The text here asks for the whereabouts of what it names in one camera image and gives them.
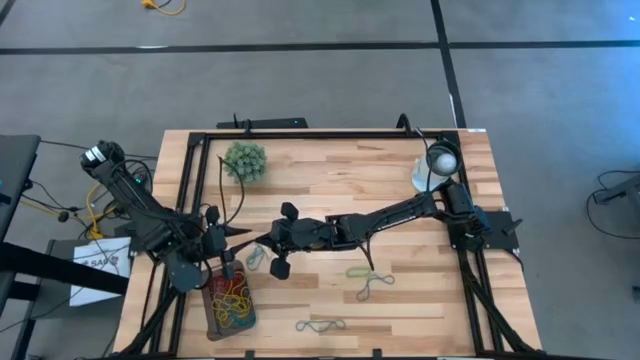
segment wooden table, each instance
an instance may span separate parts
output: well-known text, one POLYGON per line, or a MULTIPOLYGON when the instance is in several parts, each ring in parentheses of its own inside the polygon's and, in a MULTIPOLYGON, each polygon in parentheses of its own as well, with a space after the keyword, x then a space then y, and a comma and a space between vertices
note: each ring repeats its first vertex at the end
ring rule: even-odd
MULTIPOLYGON (((153 194, 168 207, 176 203, 188 133, 170 130, 164 135, 153 194)), ((459 134, 474 202, 486 210, 502 208, 505 204, 487 133, 460 130, 459 134)), ((212 142, 203 202, 220 204, 215 155, 224 155, 232 142, 212 142)), ((231 238, 231 245, 269 231, 271 221, 281 217, 283 201, 295 204, 301 217, 324 219, 329 214, 367 213, 409 198, 415 194, 410 180, 414 161, 424 154, 424 145, 417 139, 256 142, 268 156, 267 176, 262 183, 247 187, 244 206, 233 223, 254 231, 231 238)), ((194 164, 198 158, 196 152, 194 164)), ((196 169, 194 166, 191 188, 196 169)), ((228 211, 234 211, 240 201, 239 186, 225 174, 223 187, 228 211)), ((253 349, 256 356, 371 356, 373 348, 381 348, 386 356, 473 354, 458 259, 445 226, 433 219, 406 223, 376 234, 371 248, 376 271, 393 274, 396 282, 393 286, 372 283, 371 298, 364 303, 355 298, 364 280, 345 277, 348 268, 366 266, 360 251, 294 254, 289 257, 291 277, 286 281, 269 275, 269 262, 263 261, 258 271, 248 272, 256 326, 217 342, 206 337, 200 292, 190 292, 178 355, 244 356, 245 350, 253 349), (344 319, 346 330, 317 334, 295 328, 302 319, 338 318, 344 319)), ((251 251, 252 246, 244 249, 238 259, 244 262, 251 251)), ((503 251, 485 254, 496 305, 522 338, 539 348, 519 264, 503 251)), ((150 260, 137 258, 115 350, 125 347, 139 330, 150 272, 150 260)), ((160 274, 159 270, 148 314, 157 301, 160 274)), ((478 308, 485 347, 490 349, 486 314, 479 303, 478 308)), ((161 350, 168 346, 173 310, 168 314, 161 350)))

